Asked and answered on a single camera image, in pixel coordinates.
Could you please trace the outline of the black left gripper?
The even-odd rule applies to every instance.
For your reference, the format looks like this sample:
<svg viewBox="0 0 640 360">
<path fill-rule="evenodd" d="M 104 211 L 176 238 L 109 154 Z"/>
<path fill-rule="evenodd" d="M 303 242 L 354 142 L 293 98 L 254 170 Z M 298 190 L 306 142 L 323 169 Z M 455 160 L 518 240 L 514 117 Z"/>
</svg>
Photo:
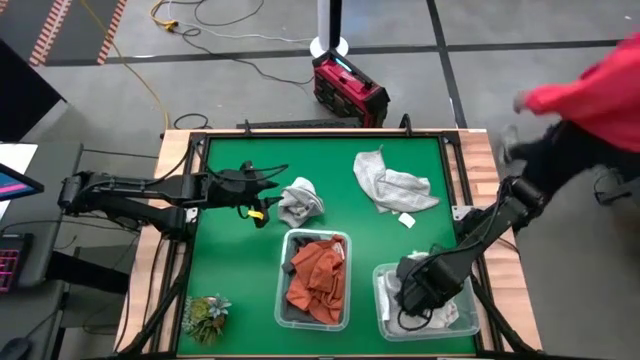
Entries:
<svg viewBox="0 0 640 360">
<path fill-rule="evenodd" d="M 256 228 L 267 224 L 268 207 L 282 200 L 282 197 L 259 198 L 261 191 L 277 188 L 279 184 L 268 180 L 251 161 L 245 161 L 237 170 L 202 171 L 199 184 L 200 209 L 235 208 L 241 218 L 251 218 Z"/>
</svg>

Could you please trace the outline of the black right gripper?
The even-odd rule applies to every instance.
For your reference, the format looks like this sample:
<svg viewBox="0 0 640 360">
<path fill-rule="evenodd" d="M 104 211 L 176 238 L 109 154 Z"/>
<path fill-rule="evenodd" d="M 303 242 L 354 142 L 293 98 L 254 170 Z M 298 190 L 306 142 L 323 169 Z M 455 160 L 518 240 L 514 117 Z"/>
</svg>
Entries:
<svg viewBox="0 0 640 360">
<path fill-rule="evenodd" d="M 396 268 L 400 290 L 395 299 L 410 316 L 423 316 L 441 308 L 463 288 L 465 278 L 446 262 L 441 254 L 421 260 L 404 256 Z"/>
</svg>

